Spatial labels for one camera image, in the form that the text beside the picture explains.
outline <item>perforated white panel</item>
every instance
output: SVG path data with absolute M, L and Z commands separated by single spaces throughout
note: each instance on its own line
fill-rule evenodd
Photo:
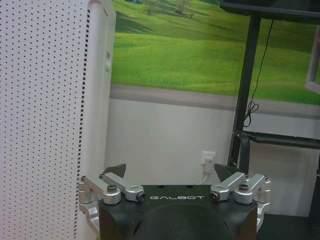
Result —
M 0 0 L 2 240 L 75 237 L 87 4 Z

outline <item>white wall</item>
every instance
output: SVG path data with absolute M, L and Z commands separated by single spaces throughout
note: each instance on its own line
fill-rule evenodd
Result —
M 106 165 L 127 164 L 125 177 L 139 184 L 196 184 L 204 177 L 202 150 L 228 158 L 234 112 L 111 99 Z M 320 120 L 255 114 L 250 131 L 319 138 Z M 272 180 L 271 213 L 307 216 L 318 151 L 251 144 L 250 173 Z M 215 173 L 206 181 L 218 183 Z

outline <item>tree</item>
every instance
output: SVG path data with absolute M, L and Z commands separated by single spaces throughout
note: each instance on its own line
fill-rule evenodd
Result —
M 146 13 L 148 15 L 152 15 L 152 12 L 154 11 L 155 7 L 158 5 L 158 0 L 146 0 Z
M 192 0 L 176 0 L 177 10 L 176 12 L 180 15 L 183 15 L 185 7 L 191 4 Z

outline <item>silver metal bracket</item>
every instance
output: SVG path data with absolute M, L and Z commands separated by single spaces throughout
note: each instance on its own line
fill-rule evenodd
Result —
M 233 193 L 234 200 L 239 204 L 248 205 L 255 200 L 257 202 L 258 232 L 264 221 L 265 212 L 271 205 L 271 181 L 267 176 L 256 174 L 252 178 L 241 172 L 236 172 L 226 180 L 210 188 L 210 197 L 215 202 L 226 201 Z
M 254 194 L 265 184 L 265 175 L 256 174 L 249 181 L 234 190 L 234 200 L 240 204 L 251 204 Z
M 99 177 L 81 177 L 78 182 L 79 210 L 85 214 L 86 222 L 100 238 L 98 201 L 114 205 L 120 202 L 121 192 L 118 188 L 108 191 L 109 185 Z
M 112 172 L 105 173 L 103 181 L 119 188 L 129 201 L 142 202 L 145 200 L 144 188 L 139 184 L 133 184 Z
M 246 181 L 246 175 L 242 172 L 236 172 L 226 180 L 217 185 L 212 185 L 210 188 L 210 197 L 216 202 L 226 201 L 229 199 L 229 194 L 235 188 Z
M 145 191 L 141 185 L 132 184 L 112 172 L 81 177 L 78 191 L 79 209 L 85 214 L 97 239 L 100 238 L 98 201 L 103 200 L 108 205 L 117 204 L 121 201 L 121 193 L 129 201 L 141 202 L 145 199 Z

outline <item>black metal frame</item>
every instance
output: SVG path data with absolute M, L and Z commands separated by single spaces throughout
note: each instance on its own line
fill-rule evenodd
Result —
M 241 132 L 244 128 L 243 126 L 247 111 L 251 77 L 252 72 L 254 70 L 256 49 L 258 45 L 260 23 L 261 18 L 259 16 L 251 16 L 248 34 L 246 38 L 246 46 L 242 65 L 242 74 L 238 92 L 238 99 L 235 108 L 233 131 L 228 157 L 229 166 L 237 166 L 238 163 L 241 142 L 240 139 L 237 137 L 237 134 Z
M 320 149 L 320 140 L 318 139 L 243 131 L 258 45 L 260 23 L 260 16 L 252 15 L 250 17 L 228 156 L 228 166 L 236 167 L 240 153 L 239 169 L 244 173 L 248 173 L 249 171 L 250 141 L 298 148 Z M 320 157 L 308 223 L 311 227 L 320 228 Z

